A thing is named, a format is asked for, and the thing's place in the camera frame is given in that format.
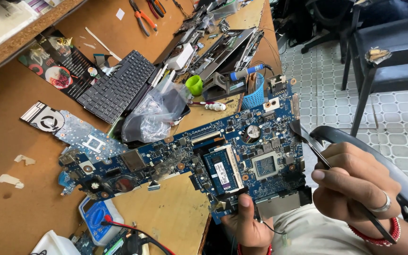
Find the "multimeter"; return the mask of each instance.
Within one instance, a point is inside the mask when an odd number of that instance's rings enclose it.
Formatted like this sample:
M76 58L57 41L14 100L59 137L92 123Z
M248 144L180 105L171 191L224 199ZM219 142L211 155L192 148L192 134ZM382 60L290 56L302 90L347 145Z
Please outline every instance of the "multimeter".
M96 246L107 245L122 229L121 227L100 224L105 221L105 215L109 215L115 222L124 223L124 219L111 199L97 202L86 196L83 202L80 203L78 210L86 225L88 225L92 241Z

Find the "blue plastic basket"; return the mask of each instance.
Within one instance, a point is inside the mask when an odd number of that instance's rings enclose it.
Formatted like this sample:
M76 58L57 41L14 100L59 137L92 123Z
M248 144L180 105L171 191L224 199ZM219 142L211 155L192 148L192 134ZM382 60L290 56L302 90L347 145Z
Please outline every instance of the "blue plastic basket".
M242 109L246 110L264 103L264 76L256 73L256 90L250 95L243 96Z

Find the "black keyboard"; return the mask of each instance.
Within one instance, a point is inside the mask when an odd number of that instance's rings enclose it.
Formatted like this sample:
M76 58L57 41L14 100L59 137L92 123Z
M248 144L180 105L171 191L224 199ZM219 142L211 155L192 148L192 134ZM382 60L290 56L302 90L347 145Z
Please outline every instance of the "black keyboard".
M110 124L138 103L147 89L146 80L155 70L155 66L136 50L119 64L122 66L112 77L103 76L77 99L85 109Z

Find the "wristband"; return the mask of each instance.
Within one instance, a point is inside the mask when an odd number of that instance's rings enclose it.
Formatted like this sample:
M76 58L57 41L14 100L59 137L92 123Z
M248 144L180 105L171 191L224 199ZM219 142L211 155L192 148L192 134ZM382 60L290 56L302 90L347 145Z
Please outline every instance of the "wristband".
M393 239L397 242L399 240L399 238L401 237L401 226L399 225L400 222L398 220L398 217L394 217L390 219L391 221L391 230L390 230L390 235L393 237ZM354 228L353 226L349 225L349 228L352 230L352 232L354 232L355 235L359 236L361 239L373 244L373 245L377 245L377 246L390 246L392 245L389 241L387 241L386 239L382 238L382 239L375 239L375 238L371 238L363 233L361 233L360 231L358 231L358 229Z
M237 243L237 255L242 255L242 246ZM267 249L267 255L272 255L272 245L270 244Z

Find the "plastic bag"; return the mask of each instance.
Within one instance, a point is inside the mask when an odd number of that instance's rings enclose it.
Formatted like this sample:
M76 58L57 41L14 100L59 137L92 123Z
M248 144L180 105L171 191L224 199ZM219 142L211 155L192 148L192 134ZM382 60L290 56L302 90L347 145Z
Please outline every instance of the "plastic bag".
M165 77L127 116L122 126L123 142L156 142L169 136L171 123L183 112L190 91Z

